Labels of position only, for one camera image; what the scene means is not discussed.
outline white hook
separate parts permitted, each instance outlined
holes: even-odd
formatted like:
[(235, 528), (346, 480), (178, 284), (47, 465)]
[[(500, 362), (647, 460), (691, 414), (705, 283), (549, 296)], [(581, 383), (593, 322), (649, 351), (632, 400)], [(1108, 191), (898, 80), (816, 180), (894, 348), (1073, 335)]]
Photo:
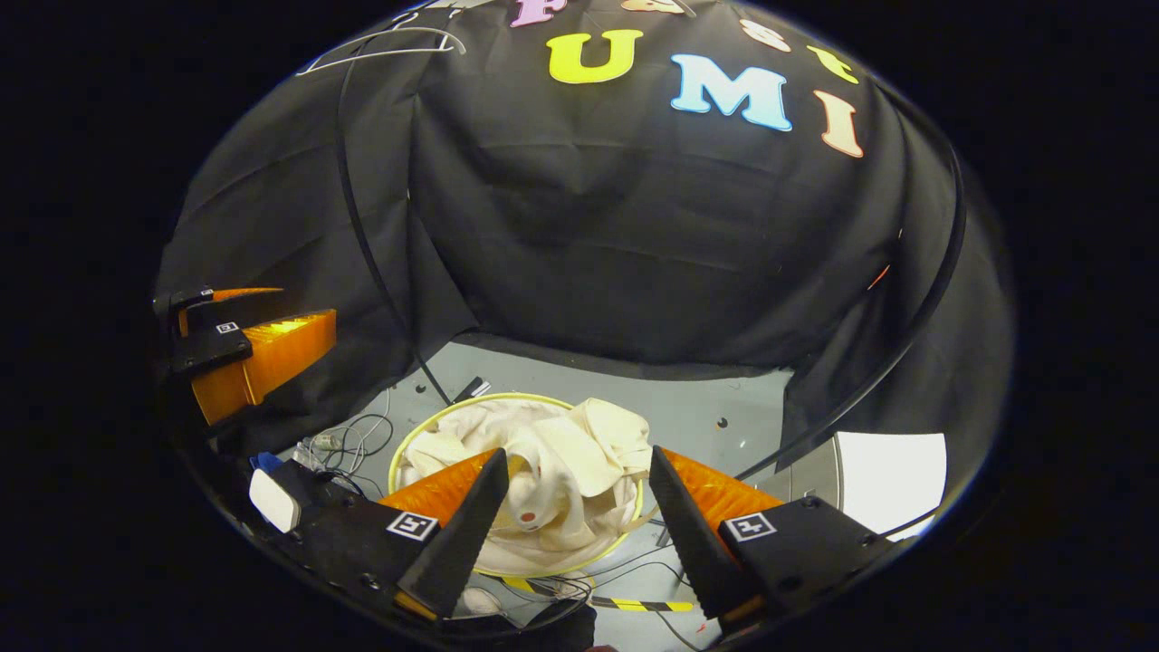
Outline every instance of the white hook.
[[(399, 32), (399, 31), (429, 31), (431, 34), (440, 34), (440, 35), (443, 35), (443, 42), (439, 44), (438, 47), (410, 47), (408, 50), (389, 50), (387, 52), (371, 52), (370, 54), (359, 54), (357, 57), (349, 57), (349, 58), (345, 58), (345, 59), (340, 59), (337, 61), (330, 61), (329, 64), (323, 64), (321, 66), (315, 67), (315, 65), (318, 64), (318, 61), (322, 60), (322, 58), (326, 57), (326, 54), (329, 54), (330, 52), (334, 52), (335, 50), (341, 50), (342, 47), (345, 47), (347, 45), (352, 45), (355, 43), (358, 43), (359, 41), (366, 41), (366, 39), (370, 39), (370, 38), (374, 38), (374, 37), (378, 37), (378, 36), (386, 35), (386, 34)], [(450, 38), (450, 39), (452, 39), (454, 42), (454, 47), (447, 47), (446, 46), (446, 39), (447, 38)], [(358, 59), (369, 59), (371, 57), (384, 57), (386, 54), (402, 54), (402, 53), (407, 53), (407, 52), (450, 52), (451, 50), (458, 50), (460, 54), (466, 54), (467, 53), (467, 46), (462, 44), (462, 41), (459, 41), (458, 36), (455, 36), (455, 35), (453, 35), (453, 34), (451, 34), (449, 31), (444, 31), (442, 29), (436, 29), (436, 28), (432, 28), (432, 27), (404, 27), (404, 28), (400, 29), (398, 25), (395, 25), (395, 27), (393, 27), (393, 28), (391, 28), (388, 30), (376, 31), (374, 34), (367, 34), (366, 36), (359, 36), (358, 38), (355, 38), (352, 41), (348, 41), (347, 43), (343, 43), (342, 45), (338, 45), (337, 47), (331, 47), (330, 50), (327, 50), (326, 52), (322, 53), (321, 57), (319, 57), (319, 58), (314, 59), (313, 61), (311, 61), (311, 64), (308, 66), (306, 66), (306, 69), (304, 69), (302, 72), (297, 73), (296, 76), (302, 76), (305, 74), (309, 74), (312, 72), (316, 72), (316, 71), (320, 71), (322, 68), (328, 68), (330, 66), (336, 66), (338, 64), (344, 64), (347, 61), (356, 61)]]
[[(395, 17), (394, 17), (394, 20), (396, 21), (396, 20), (399, 20), (399, 19), (401, 19), (402, 16), (406, 16), (406, 15), (408, 15), (408, 14), (400, 14), (400, 15), (395, 16)], [(409, 19), (407, 19), (407, 20), (402, 21), (401, 23), (395, 23), (395, 24), (394, 24), (394, 27), (392, 27), (392, 28), (391, 28), (391, 30), (393, 31), (393, 30), (395, 30), (395, 29), (399, 29), (399, 27), (400, 27), (400, 25), (404, 25), (404, 24), (407, 24), (408, 22), (410, 22), (410, 21), (413, 21), (413, 20), (417, 19), (417, 17), (418, 17), (418, 12), (410, 12), (410, 14), (409, 14), (409, 15), (410, 15), (410, 17), (409, 17)]]

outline black fabric backdrop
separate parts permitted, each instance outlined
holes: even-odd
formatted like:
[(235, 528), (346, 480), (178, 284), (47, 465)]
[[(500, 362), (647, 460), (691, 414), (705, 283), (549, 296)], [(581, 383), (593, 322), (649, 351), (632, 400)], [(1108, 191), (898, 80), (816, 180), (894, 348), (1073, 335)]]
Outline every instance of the black fabric backdrop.
[[(342, 117), (351, 182), (424, 354), (471, 332), (516, 353), (584, 354), (648, 378), (792, 367), (786, 441), (899, 344), (945, 251), (953, 180), (942, 145), (890, 105), (862, 64), (838, 52), (861, 78), (851, 85), (807, 50), (832, 45), (783, 20), (693, 6), (695, 19), (574, 1), (548, 22), (509, 28), (518, 5), (490, 2), (371, 25), (359, 36), (445, 28), (466, 53), (358, 61)], [(741, 17), (777, 30), (793, 52), (748, 37)], [(547, 38), (596, 35), (583, 54), (591, 65), (608, 56), (598, 35), (624, 28), (644, 32), (626, 75), (586, 85), (548, 76)], [(386, 34), (363, 53), (439, 39)], [(710, 57), (730, 76), (749, 66), (785, 75), (792, 131), (672, 109), (675, 53)], [(342, 199), (334, 119), (345, 69), (291, 75), (231, 130), (191, 182), (162, 258), (160, 291), (272, 285), (302, 309), (338, 310), (338, 346), (255, 411), (243, 454), (290, 446), (414, 369)], [(857, 107), (863, 157), (822, 141), (814, 89)], [(1001, 241), (972, 177), (965, 200), (967, 239), (943, 306), (841, 424), (948, 433), (952, 484), (974, 472), (996, 432), (1013, 351)]]

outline white cloth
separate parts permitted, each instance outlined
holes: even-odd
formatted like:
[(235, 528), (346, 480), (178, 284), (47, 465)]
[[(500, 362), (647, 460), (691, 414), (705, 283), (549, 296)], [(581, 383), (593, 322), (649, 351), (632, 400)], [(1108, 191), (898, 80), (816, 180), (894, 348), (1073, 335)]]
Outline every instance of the white cloth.
[(651, 463), (648, 423), (595, 398), (571, 410), (523, 400), (455, 410), (403, 450), (399, 484), (498, 447), (508, 453), (510, 486), (475, 567), (554, 574), (627, 532), (635, 482)]

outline hazard tape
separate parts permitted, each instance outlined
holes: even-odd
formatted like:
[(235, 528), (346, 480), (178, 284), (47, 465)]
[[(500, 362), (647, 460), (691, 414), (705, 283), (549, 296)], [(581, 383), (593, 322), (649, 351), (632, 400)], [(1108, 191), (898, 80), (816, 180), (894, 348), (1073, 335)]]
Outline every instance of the hazard tape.
[(646, 600), (620, 600), (619, 598), (591, 596), (592, 607), (607, 607), (624, 611), (691, 611), (691, 602), (649, 602)]
[(519, 591), (526, 591), (527, 593), (534, 593), (537, 595), (547, 595), (555, 598), (555, 591), (547, 588), (546, 586), (539, 586), (538, 584), (531, 584), (530, 581), (520, 578), (500, 578), (503, 584), (510, 586), (511, 588), (518, 588)]
[[(531, 584), (527, 580), (519, 578), (500, 578), (503, 584), (510, 586), (511, 588), (517, 588), (519, 591), (525, 591), (527, 593), (534, 593), (537, 595), (546, 595), (549, 598), (555, 598), (555, 591), (547, 588), (545, 586), (539, 586)], [(603, 598), (600, 595), (592, 595), (589, 602), (592, 607), (604, 607), (607, 609), (620, 609), (624, 611), (691, 611), (695, 608), (695, 605), (691, 602), (655, 602), (647, 600), (621, 600), (619, 598)]]

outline blue letter m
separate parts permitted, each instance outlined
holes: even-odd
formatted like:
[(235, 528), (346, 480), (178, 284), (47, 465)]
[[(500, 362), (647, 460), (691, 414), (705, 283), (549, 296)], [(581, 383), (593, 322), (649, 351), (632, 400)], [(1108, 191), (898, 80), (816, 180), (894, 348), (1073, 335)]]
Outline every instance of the blue letter m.
[(749, 108), (741, 111), (744, 119), (770, 129), (789, 131), (793, 124), (785, 117), (781, 86), (785, 78), (765, 68), (745, 68), (736, 79), (727, 74), (708, 57), (672, 54), (680, 66), (680, 96), (672, 100), (672, 108), (706, 113), (712, 104), (705, 101), (705, 90), (716, 102), (721, 112), (730, 116), (749, 98)]

